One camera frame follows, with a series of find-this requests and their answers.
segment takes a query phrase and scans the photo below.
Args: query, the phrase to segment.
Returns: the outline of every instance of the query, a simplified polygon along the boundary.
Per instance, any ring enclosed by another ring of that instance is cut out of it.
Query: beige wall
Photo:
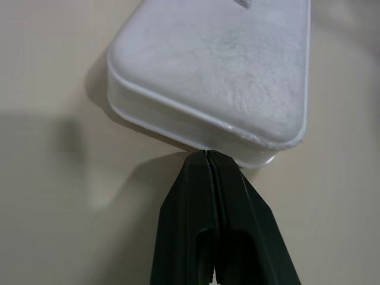
[[[1,284],[148,284],[188,148],[106,104],[104,51],[139,1],[0,3]],[[314,1],[306,138],[245,171],[303,284],[377,283],[377,3]]]

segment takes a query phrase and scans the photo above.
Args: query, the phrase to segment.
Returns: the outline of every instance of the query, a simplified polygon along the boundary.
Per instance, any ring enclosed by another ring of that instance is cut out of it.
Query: clip jaw
[[[191,154],[160,211],[151,285],[300,285],[272,211],[232,158]]]

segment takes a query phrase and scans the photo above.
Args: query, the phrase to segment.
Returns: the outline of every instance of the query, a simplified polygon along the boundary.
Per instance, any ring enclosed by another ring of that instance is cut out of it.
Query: white plastic container
[[[304,136],[309,0],[145,0],[108,53],[124,119],[241,166]]]

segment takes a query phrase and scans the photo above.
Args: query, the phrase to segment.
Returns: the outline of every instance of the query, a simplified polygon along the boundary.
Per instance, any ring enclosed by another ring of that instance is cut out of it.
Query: container lid
[[[309,0],[146,0],[109,62],[155,100],[286,149],[305,133],[309,17]]]

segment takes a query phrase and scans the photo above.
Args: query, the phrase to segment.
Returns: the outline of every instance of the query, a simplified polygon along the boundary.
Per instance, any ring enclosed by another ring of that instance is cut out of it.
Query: white lid
[[[168,106],[265,148],[292,147],[306,125],[310,2],[247,3],[145,0],[109,67]]]

